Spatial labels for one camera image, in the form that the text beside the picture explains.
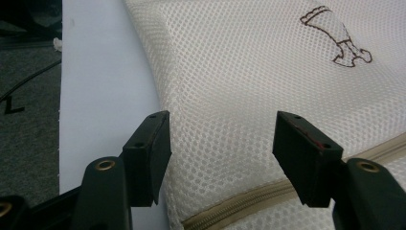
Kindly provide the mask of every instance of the dark floor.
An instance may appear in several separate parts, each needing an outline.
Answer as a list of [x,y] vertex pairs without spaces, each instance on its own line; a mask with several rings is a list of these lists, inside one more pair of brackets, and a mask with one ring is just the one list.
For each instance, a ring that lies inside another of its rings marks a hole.
[[[53,23],[56,17],[48,20]],[[47,17],[40,21],[46,23]],[[0,29],[4,28],[12,26],[0,22]],[[0,43],[0,98],[29,75],[61,59],[52,40],[48,44],[4,50]],[[35,206],[58,195],[60,77],[58,64],[0,101],[0,196],[24,196]]]

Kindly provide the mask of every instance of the embroidered logo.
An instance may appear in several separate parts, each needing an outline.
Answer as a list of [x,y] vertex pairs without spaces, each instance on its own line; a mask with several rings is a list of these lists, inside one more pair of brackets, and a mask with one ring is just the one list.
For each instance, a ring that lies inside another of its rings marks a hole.
[[336,64],[354,67],[354,61],[358,58],[367,63],[372,61],[369,51],[355,47],[344,24],[337,20],[328,7],[321,6],[313,9],[301,17],[301,22],[306,26],[326,33],[335,42],[341,53],[337,54],[333,60]]

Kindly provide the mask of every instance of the black cable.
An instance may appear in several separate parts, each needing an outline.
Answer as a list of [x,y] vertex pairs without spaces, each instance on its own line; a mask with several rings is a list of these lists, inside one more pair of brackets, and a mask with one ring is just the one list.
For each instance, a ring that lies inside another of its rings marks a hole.
[[5,93],[3,96],[0,97],[0,103],[3,102],[10,94],[12,94],[15,90],[17,90],[19,87],[23,86],[25,83],[27,83],[28,81],[34,79],[36,76],[54,68],[55,66],[59,65],[60,63],[62,63],[62,59],[60,59],[57,62],[52,63],[51,65],[39,70],[38,72],[35,72],[31,75],[29,75],[27,78],[25,78],[24,80],[22,80],[21,82],[19,82],[17,85],[15,85],[11,90],[9,90],[7,93]]

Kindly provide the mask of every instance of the zipper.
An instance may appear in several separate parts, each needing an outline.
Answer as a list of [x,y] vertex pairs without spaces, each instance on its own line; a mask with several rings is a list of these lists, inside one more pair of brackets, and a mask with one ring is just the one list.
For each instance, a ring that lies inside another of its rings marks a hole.
[[[364,158],[378,164],[387,164],[406,156],[406,133],[372,149],[343,159]],[[185,230],[214,230],[243,219],[260,210],[297,197],[288,179],[235,195],[206,211],[182,221]]]

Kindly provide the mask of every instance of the white mesh fabric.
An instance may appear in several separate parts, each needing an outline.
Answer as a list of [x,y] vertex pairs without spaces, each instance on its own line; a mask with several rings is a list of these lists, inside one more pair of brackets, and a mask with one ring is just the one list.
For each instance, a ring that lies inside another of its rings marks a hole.
[[[406,157],[395,160],[385,167],[391,172],[394,178],[399,182],[403,189],[406,189]],[[228,230],[252,230],[252,229],[335,229],[332,221],[332,208],[334,202],[330,203],[329,208],[308,208],[303,206],[301,201],[296,198],[284,203],[278,204],[272,208],[262,210],[254,215],[248,216],[237,221],[226,229]]]
[[[347,28],[352,43],[339,45],[345,30],[340,21],[331,22],[338,19],[330,11],[310,19],[312,26],[304,24],[301,18],[321,3],[126,3],[161,105],[171,112],[172,228],[221,200],[284,177],[271,153],[277,110],[306,117],[345,156],[406,130],[406,65],[388,64],[387,53],[367,37],[360,42],[358,31],[366,31],[358,28],[361,22]],[[347,55],[340,59],[342,52]]]

